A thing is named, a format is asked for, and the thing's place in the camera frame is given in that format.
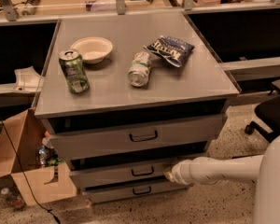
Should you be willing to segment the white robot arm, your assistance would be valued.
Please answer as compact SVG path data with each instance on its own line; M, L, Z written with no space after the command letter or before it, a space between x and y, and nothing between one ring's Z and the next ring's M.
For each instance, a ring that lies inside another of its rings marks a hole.
M169 166L164 175L179 185L255 181L253 224L280 224L280 135L261 155L229 160L186 159Z

